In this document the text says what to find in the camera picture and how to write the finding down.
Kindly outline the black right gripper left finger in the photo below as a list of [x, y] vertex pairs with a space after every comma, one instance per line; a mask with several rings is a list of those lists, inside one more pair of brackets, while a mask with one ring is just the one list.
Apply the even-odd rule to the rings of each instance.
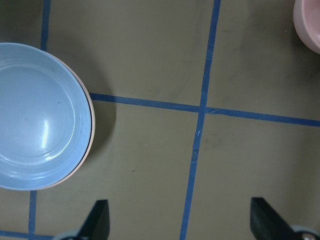
[[107, 240], [110, 234], [110, 213], [107, 199], [97, 200], [84, 221], [76, 240]]

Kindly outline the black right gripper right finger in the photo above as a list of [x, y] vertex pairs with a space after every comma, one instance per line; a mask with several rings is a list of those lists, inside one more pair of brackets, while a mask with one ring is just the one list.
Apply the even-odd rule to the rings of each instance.
[[302, 240], [263, 197], [250, 200], [250, 230], [256, 240]]

